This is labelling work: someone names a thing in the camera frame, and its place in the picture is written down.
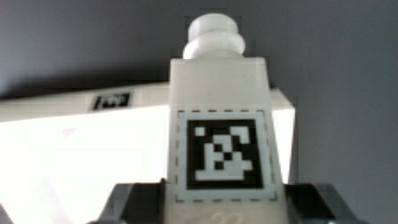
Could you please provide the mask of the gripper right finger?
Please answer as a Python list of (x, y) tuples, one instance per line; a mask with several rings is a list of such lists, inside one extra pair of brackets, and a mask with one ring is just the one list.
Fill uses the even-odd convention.
[(328, 183), (285, 185), (290, 224), (370, 224), (353, 212)]

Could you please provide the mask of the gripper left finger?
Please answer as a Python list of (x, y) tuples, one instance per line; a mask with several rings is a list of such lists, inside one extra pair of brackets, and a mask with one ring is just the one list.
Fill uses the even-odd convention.
[(88, 224), (164, 224), (166, 180), (114, 186), (98, 218)]

